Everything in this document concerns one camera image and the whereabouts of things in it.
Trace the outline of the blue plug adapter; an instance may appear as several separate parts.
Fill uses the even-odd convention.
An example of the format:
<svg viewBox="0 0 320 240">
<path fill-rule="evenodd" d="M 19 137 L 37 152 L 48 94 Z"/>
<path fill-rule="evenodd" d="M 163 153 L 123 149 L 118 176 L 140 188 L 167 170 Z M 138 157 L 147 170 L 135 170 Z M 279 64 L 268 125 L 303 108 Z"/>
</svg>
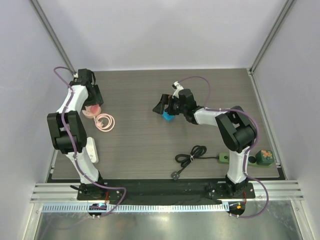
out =
<svg viewBox="0 0 320 240">
<path fill-rule="evenodd" d="M 162 116 L 167 122 L 170 122 L 175 118 L 175 115 L 170 115 L 166 111 L 163 112 Z"/>
</svg>

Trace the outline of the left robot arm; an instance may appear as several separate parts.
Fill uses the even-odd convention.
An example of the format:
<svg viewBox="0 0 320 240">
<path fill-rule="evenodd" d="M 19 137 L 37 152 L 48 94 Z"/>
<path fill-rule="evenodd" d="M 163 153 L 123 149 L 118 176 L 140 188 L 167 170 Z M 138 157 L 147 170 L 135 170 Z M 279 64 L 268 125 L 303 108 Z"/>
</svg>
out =
<svg viewBox="0 0 320 240">
<path fill-rule="evenodd" d="M 100 172 L 92 163 L 87 151 L 87 133 L 80 113 L 85 107 L 101 106 L 104 101 L 93 71 L 83 68 L 72 72 L 73 80 L 62 106 L 47 115 L 47 124 L 53 147 L 71 160 L 80 176 L 80 185 L 73 186 L 83 198 L 100 200 L 106 195 Z"/>
</svg>

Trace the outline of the white triangular power socket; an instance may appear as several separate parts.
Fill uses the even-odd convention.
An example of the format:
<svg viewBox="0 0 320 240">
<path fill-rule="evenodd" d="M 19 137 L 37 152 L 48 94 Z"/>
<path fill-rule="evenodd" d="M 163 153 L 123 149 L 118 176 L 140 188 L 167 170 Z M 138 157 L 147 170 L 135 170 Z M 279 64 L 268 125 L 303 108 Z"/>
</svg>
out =
<svg viewBox="0 0 320 240">
<path fill-rule="evenodd" d="M 92 137 L 87 138 L 87 143 L 85 147 L 91 162 L 93 164 L 97 164 L 99 162 L 99 157 L 95 140 Z"/>
</svg>

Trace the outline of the pink red plug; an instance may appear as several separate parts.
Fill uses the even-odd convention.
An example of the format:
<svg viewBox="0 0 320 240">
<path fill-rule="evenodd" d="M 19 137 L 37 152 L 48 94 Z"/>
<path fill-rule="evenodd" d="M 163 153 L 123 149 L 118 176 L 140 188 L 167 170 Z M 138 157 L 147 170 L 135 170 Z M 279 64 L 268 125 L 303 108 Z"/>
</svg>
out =
<svg viewBox="0 0 320 240">
<path fill-rule="evenodd" d="M 92 115 L 97 116 L 101 113 L 101 107 L 98 104 L 92 105 L 90 107 L 90 112 L 92 113 Z"/>
</svg>

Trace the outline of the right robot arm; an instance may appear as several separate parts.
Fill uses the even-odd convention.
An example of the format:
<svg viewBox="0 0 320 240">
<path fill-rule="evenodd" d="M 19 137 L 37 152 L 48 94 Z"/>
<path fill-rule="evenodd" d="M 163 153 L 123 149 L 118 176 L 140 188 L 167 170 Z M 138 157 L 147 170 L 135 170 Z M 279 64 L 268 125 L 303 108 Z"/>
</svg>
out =
<svg viewBox="0 0 320 240">
<path fill-rule="evenodd" d="M 176 90 L 173 95 L 163 94 L 152 109 L 159 115 L 183 115 L 194 125 L 218 127 L 225 146 L 229 149 L 229 168 L 225 176 L 225 191 L 231 198 L 241 195 L 248 184 L 248 155 L 257 138 L 257 129 L 243 109 L 209 110 L 197 104 L 190 89 Z"/>
</svg>

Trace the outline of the pink round power socket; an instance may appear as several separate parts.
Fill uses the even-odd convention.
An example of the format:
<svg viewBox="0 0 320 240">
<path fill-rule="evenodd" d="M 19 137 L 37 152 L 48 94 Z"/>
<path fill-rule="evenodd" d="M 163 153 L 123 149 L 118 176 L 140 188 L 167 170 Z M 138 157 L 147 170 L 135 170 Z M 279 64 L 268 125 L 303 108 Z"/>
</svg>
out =
<svg viewBox="0 0 320 240">
<path fill-rule="evenodd" d="M 93 119 L 101 114 L 101 107 L 98 104 L 86 106 L 82 113 L 86 118 Z"/>
</svg>

